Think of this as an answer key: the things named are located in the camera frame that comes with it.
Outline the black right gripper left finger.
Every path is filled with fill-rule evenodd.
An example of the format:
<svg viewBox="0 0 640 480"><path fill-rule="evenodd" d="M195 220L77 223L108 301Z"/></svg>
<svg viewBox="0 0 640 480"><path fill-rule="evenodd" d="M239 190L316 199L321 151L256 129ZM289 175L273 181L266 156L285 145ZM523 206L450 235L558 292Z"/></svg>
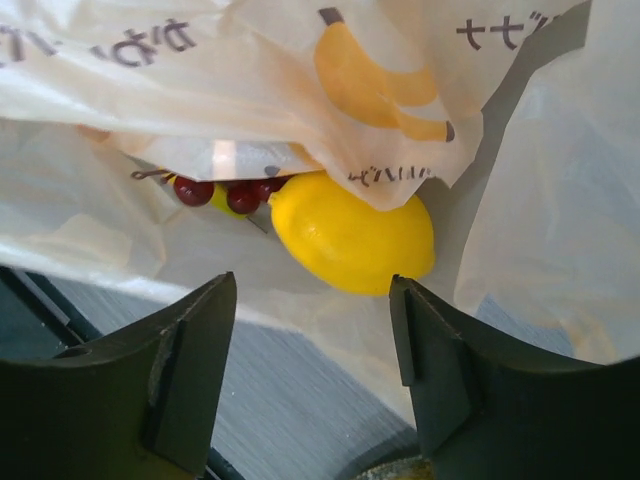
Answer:
<svg viewBox="0 0 640 480"><path fill-rule="evenodd" d="M222 274L102 335L46 279L1 275L5 479L212 479L236 313Z"/></svg>

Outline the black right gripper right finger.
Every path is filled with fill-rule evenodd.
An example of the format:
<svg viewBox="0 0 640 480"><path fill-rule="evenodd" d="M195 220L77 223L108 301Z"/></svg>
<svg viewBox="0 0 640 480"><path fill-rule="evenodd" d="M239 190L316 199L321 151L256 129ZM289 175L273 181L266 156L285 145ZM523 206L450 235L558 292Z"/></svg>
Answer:
<svg viewBox="0 0 640 480"><path fill-rule="evenodd" d="M438 479L635 479L639 362L533 346L395 276L390 314L419 445Z"/></svg>

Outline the yellow fake lemon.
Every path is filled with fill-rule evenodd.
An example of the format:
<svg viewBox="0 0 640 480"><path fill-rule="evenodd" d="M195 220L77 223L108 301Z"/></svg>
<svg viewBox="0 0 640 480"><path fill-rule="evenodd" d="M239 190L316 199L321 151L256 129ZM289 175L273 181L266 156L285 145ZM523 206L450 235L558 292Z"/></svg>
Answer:
<svg viewBox="0 0 640 480"><path fill-rule="evenodd" d="M435 264L428 210L413 195L379 211L324 172L297 175L270 195L274 230L307 271L340 291L382 296L396 275L420 278Z"/></svg>

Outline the dark red fake grapes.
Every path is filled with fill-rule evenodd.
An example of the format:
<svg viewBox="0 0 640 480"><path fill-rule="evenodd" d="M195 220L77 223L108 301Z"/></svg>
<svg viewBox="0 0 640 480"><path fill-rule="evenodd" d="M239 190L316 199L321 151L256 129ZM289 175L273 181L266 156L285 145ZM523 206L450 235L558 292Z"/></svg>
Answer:
<svg viewBox="0 0 640 480"><path fill-rule="evenodd" d="M195 181L173 176L168 180L178 200L189 207L211 205L238 218L254 214L289 177L241 181Z"/></svg>

